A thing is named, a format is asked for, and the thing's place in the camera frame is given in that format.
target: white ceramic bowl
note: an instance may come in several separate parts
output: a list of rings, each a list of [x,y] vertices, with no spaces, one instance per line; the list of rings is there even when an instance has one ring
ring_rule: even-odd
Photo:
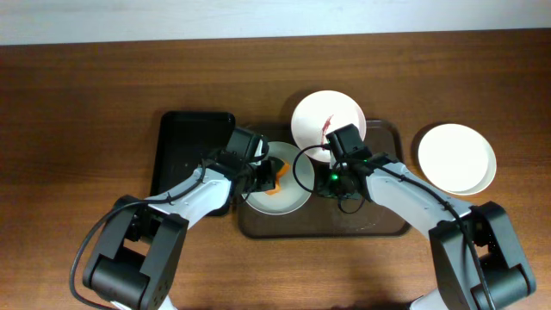
[[[421,139],[418,159],[429,181],[456,195],[481,192],[493,181],[498,168],[488,141],[458,124],[432,128]]]
[[[285,142],[269,142],[268,156],[282,159],[291,165],[291,169],[280,178],[281,190],[273,195],[251,193],[247,203],[258,212],[270,215],[291,213],[302,207],[310,198],[310,193],[302,189],[293,177],[294,158],[299,154],[296,146]],[[313,188],[314,171],[310,159],[302,154],[296,164],[296,174],[300,182],[309,189]]]
[[[354,99],[338,91],[322,90],[307,96],[296,107],[291,133],[302,150],[327,143],[326,134],[349,124],[354,124],[362,139],[365,138],[365,116]],[[331,152],[321,148],[308,150],[306,155],[324,163],[331,160]]]

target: white plate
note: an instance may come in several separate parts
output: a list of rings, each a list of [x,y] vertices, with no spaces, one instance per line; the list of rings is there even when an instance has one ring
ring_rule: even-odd
[[[480,133],[463,125],[432,128],[421,139],[418,158],[429,181],[456,195],[481,192],[496,175],[492,147]]]
[[[360,106],[343,93],[322,90],[302,99],[294,109],[291,133],[294,142],[302,150],[327,143],[326,134],[349,124],[358,128],[363,140],[367,126]],[[324,163],[331,161],[331,152],[321,148],[308,150],[306,155]]]
[[[299,154],[296,146],[285,142],[269,142],[268,156],[282,159],[291,167],[287,173],[280,178],[282,189],[273,195],[266,193],[251,193],[247,203],[258,212],[270,215],[281,215],[293,212],[302,207],[310,198],[310,193],[302,189],[293,177],[294,158]],[[313,188],[314,172],[310,159],[302,154],[296,165],[296,174],[300,182],[309,189]]]

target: wooden table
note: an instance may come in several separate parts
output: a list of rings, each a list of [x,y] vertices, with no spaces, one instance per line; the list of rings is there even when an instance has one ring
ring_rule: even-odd
[[[394,123],[417,173],[410,146],[423,127],[481,132],[498,174],[468,199],[507,209],[538,280],[511,308],[551,304],[551,30],[3,46],[0,62],[1,308],[85,308],[68,289],[71,261],[119,196],[147,196],[162,113],[289,122],[315,90]],[[436,286],[418,232],[254,241],[234,215],[189,231],[176,305],[370,307]]]

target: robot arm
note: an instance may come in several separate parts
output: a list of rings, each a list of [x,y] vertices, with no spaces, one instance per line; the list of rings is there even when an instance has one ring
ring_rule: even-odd
[[[172,310],[167,294],[187,230],[223,207],[232,195],[245,189],[273,189],[271,162],[262,160],[267,151],[262,137],[236,128],[225,150],[214,154],[209,164],[203,161],[176,187],[145,200],[123,196],[84,268],[84,286],[119,309]],[[125,247],[125,242],[139,240],[150,244],[146,255]],[[108,308],[75,297],[93,307]]]
[[[475,207],[414,176],[397,159],[384,153],[372,155],[353,125],[327,134],[327,139],[335,167],[340,165],[343,174],[353,176],[357,191],[393,210],[430,241],[438,290],[414,301],[412,310],[486,310],[491,309],[488,299],[495,308],[502,308],[535,292],[532,270],[509,217],[498,204]],[[488,254],[478,258],[468,245],[473,242],[487,245]]]

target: brown tray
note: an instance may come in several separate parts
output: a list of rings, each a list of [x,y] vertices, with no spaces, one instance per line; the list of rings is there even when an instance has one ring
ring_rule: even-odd
[[[387,152],[403,161],[398,131],[387,121],[367,120],[365,144],[373,153]],[[271,141],[294,145],[289,125],[249,126],[250,130],[266,135]],[[314,169],[318,163],[312,160]],[[343,208],[353,211],[359,201],[343,202]],[[365,202],[354,214],[345,214],[337,200],[312,195],[298,210],[284,215],[267,215],[248,204],[237,206],[238,226],[252,239],[318,238],[318,237],[397,237],[409,229],[402,218],[387,208]]]

